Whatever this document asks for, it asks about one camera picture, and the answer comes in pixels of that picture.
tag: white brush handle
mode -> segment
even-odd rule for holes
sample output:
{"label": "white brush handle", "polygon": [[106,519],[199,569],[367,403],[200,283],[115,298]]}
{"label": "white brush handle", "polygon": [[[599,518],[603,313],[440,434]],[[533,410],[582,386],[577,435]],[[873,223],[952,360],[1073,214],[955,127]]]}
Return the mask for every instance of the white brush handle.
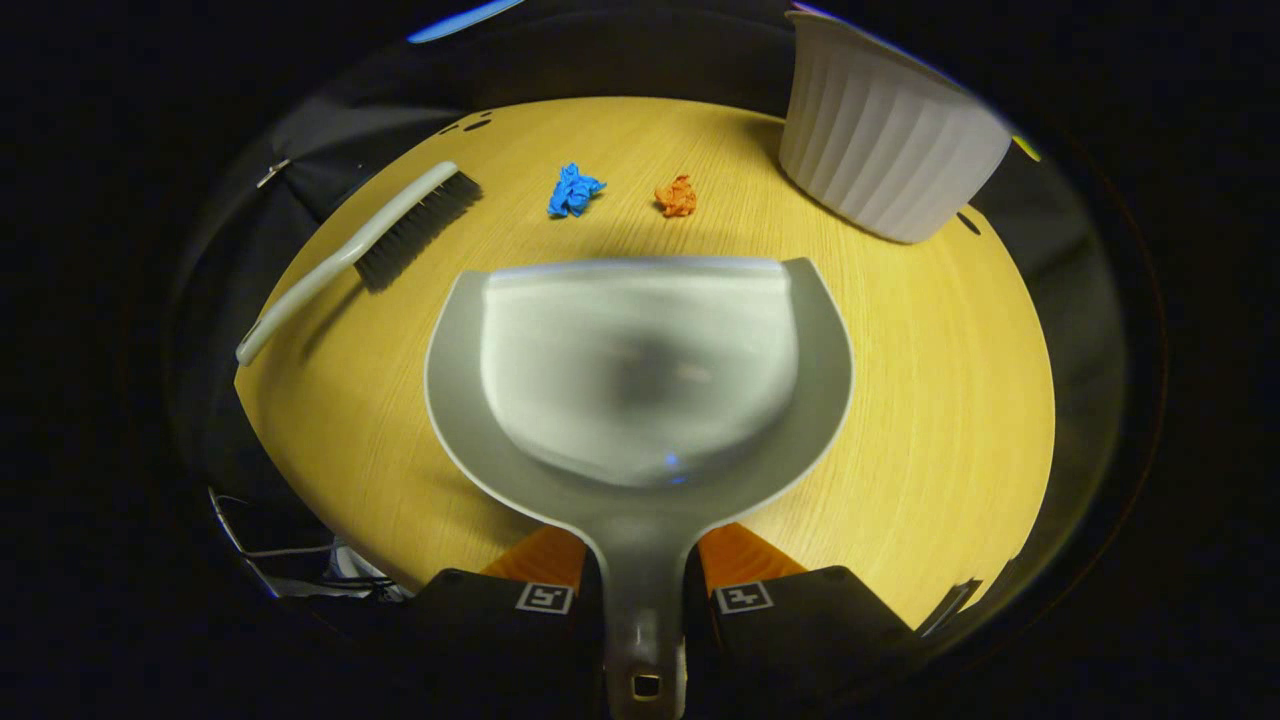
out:
{"label": "white brush handle", "polygon": [[271,305],[262,316],[253,323],[244,340],[236,348],[236,360],[247,366],[257,356],[266,341],[271,340],[275,331],[280,328],[300,307],[311,301],[338,273],[356,264],[369,249],[378,242],[383,234],[404,217],[413,205],[417,205],[429,192],[454,176],[458,167],[445,160],[411,182],[396,197],[383,205],[383,209],[374,213],[364,225],[351,236],[337,252],[325,258],[314,270],[306,274],[298,284],[291,287],[279,300]]}

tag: orange crumpled paper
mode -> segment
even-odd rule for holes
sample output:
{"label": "orange crumpled paper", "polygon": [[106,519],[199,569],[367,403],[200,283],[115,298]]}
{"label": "orange crumpled paper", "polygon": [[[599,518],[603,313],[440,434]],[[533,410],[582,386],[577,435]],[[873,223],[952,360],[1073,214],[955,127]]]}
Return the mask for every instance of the orange crumpled paper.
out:
{"label": "orange crumpled paper", "polygon": [[698,195],[689,187],[689,176],[680,176],[669,187],[659,187],[653,196],[662,202],[662,217],[685,217],[698,209]]}

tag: wooden table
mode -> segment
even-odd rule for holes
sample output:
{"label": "wooden table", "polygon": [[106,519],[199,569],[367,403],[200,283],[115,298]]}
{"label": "wooden table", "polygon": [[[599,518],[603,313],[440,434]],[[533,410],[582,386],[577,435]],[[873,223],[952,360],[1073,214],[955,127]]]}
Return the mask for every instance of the wooden table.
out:
{"label": "wooden table", "polygon": [[[484,199],[388,291],[347,273],[238,373],[259,438],[316,515],[401,583],[477,570],[538,523],[471,486],[428,420],[424,355],[460,272],[808,256],[849,323],[852,410],[814,473],[744,524],[808,568],[850,568],[913,626],[952,585],[986,588],[1021,548],[1052,455],[1048,354],[1027,288],[972,208],[978,232],[954,219],[916,246],[842,222],[782,174],[781,135],[782,120],[745,110],[588,97],[476,113],[426,138],[333,214],[271,301],[436,161],[457,161]],[[553,220],[547,201],[570,161],[608,188],[581,218]],[[653,190],[677,173],[699,208],[664,219]]]}

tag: ribbed white bowl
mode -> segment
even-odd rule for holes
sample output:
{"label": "ribbed white bowl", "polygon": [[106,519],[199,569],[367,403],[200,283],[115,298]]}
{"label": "ribbed white bowl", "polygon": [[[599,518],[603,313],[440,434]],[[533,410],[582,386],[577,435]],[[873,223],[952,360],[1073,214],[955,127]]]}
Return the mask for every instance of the ribbed white bowl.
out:
{"label": "ribbed white bowl", "polygon": [[840,20],[787,13],[796,68],[782,169],[835,213],[923,242],[973,199],[1010,133],[980,100]]}

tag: metal clip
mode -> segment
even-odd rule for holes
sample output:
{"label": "metal clip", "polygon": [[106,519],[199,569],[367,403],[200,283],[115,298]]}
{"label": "metal clip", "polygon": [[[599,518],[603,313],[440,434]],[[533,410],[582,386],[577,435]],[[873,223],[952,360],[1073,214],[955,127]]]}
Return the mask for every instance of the metal clip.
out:
{"label": "metal clip", "polygon": [[268,168],[266,169],[266,176],[264,176],[262,179],[257,181],[257,188],[262,190],[262,186],[266,184],[266,181],[274,178],[275,173],[278,173],[278,172],[283,170],[284,168],[289,167],[289,163],[292,163],[292,160],[289,160],[288,158],[285,158],[285,159],[280,160],[279,163],[276,163],[274,165],[271,165],[270,168]]}

